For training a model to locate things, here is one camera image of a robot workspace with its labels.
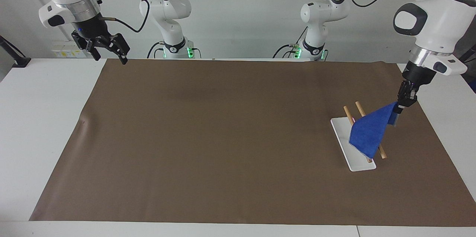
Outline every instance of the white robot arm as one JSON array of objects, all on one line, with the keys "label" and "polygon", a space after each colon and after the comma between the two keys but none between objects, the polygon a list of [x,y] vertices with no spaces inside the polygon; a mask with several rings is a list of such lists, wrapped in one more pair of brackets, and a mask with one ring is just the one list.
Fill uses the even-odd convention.
[{"label": "white robot arm", "polygon": [[346,18],[349,11],[349,0],[320,0],[303,5],[301,19],[309,28],[304,40],[299,42],[300,57],[319,60],[328,36],[324,23]]},{"label": "white robot arm", "polygon": [[450,76],[466,72],[467,67],[452,53],[475,15],[475,0],[415,0],[398,9],[394,29],[416,41],[403,71],[405,80],[395,113],[414,104],[420,86],[429,84],[436,73]]},{"label": "white robot arm", "polygon": [[[167,58],[192,58],[194,57],[193,42],[184,37],[182,27],[175,19],[183,19],[192,13],[189,0],[148,0],[150,13],[154,23],[164,37],[164,55]],[[142,15],[145,16],[147,5],[144,1],[140,4]]]},{"label": "white robot arm", "polygon": [[130,48],[120,33],[109,33],[100,13],[100,3],[97,0],[51,0],[40,8],[39,17],[45,27],[71,23],[76,44],[94,59],[100,59],[96,47],[102,47],[117,54],[122,64],[126,64]]},{"label": "white robot arm", "polygon": [[[301,18],[309,31],[299,46],[301,57],[319,60],[328,35],[325,22],[340,20],[349,13],[348,0],[324,0],[306,4]],[[394,29],[416,38],[410,61],[403,72],[395,113],[417,101],[420,86],[435,74],[463,74],[467,67],[452,55],[476,15],[475,0],[415,0],[403,5],[394,16]]]}]

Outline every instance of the white plate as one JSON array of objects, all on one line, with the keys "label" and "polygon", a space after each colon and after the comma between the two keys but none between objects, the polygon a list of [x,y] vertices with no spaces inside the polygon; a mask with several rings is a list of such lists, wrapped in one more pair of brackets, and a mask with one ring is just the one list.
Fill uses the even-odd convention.
[{"label": "white plate", "polygon": [[342,152],[344,153],[345,160],[349,166],[350,171],[366,171],[374,170],[377,168],[375,162],[367,162],[367,157],[359,152],[354,146],[349,144],[350,130],[352,126],[349,123],[347,117],[333,118],[330,120],[332,127],[334,128],[335,135],[339,141]]}]

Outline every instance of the brown mat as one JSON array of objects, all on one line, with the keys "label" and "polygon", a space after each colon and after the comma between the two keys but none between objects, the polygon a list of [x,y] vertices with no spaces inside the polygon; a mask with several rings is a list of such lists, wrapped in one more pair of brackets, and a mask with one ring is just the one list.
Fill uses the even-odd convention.
[{"label": "brown mat", "polygon": [[385,63],[107,61],[30,220],[476,226],[419,105],[352,173],[330,119],[396,98]]}]

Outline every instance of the wall socket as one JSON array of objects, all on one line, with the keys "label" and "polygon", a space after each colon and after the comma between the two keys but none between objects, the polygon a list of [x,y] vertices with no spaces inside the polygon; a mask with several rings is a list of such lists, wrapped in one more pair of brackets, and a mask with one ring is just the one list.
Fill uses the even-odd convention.
[{"label": "wall socket", "polygon": [[51,51],[58,58],[90,58],[92,57],[85,50],[81,50],[77,47],[76,42],[58,42],[55,43]]}]

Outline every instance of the white table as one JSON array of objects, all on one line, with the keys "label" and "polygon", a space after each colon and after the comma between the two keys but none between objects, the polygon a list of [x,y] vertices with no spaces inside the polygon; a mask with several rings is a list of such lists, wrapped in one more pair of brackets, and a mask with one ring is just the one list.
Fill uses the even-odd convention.
[{"label": "white table", "polygon": [[[104,63],[34,59],[0,83],[0,236],[476,236],[476,228],[28,222]],[[418,95],[476,199],[476,95],[459,76],[437,76]]]}]

